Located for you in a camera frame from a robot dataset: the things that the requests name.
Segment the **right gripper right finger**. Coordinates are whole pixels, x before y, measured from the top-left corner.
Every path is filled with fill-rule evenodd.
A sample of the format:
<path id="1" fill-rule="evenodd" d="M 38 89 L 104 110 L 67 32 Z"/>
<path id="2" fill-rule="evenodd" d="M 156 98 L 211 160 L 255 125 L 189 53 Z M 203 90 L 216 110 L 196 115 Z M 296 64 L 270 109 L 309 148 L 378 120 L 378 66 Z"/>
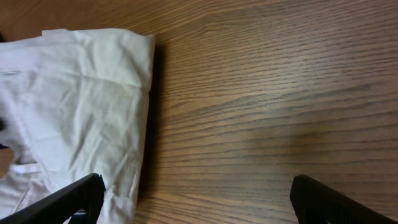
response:
<path id="1" fill-rule="evenodd" d="M 299 224 L 397 224 L 303 174 L 293 179 L 290 201 Z"/>

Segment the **beige shorts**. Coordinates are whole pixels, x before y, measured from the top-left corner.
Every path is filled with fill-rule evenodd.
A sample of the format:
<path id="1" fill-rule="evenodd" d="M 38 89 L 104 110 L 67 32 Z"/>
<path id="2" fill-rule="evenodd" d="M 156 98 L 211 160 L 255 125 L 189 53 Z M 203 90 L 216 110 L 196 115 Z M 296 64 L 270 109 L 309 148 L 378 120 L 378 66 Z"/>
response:
<path id="1" fill-rule="evenodd" d="M 82 177 L 105 184 L 100 223 L 132 223 L 155 39 L 125 29 L 45 30 L 1 44 L 7 217 Z"/>

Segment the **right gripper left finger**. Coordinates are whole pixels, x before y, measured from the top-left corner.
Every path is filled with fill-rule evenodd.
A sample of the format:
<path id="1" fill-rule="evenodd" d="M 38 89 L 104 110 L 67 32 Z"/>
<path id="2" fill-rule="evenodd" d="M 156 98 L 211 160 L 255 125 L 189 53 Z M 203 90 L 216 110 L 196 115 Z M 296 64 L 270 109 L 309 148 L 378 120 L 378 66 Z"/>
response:
<path id="1" fill-rule="evenodd" d="M 106 191 L 92 173 L 1 220 L 1 224 L 96 224 Z"/>

